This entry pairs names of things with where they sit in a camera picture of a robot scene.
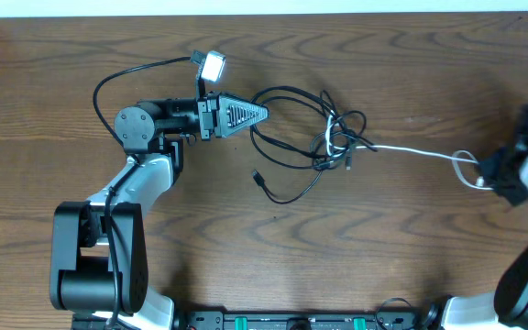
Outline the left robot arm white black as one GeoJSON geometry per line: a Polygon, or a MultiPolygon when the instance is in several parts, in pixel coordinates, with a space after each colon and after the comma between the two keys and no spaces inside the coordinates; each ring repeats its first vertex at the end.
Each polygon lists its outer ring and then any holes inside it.
{"type": "Polygon", "coordinates": [[[63,202],[52,227],[49,298],[84,328],[172,329],[171,298],[149,287],[143,219],[177,181],[183,137],[227,138],[270,116],[228,93],[141,100],[115,117],[125,167],[83,202],[63,202]]]}

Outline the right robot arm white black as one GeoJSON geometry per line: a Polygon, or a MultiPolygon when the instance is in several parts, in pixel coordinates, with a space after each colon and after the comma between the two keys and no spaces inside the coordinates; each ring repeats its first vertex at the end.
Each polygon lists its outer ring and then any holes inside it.
{"type": "MultiPolygon", "coordinates": [[[[511,142],[481,161],[484,186],[509,204],[528,201],[528,104],[511,142]]],[[[436,329],[528,329],[528,246],[501,276],[494,292],[453,297],[445,302],[436,329]]]]}

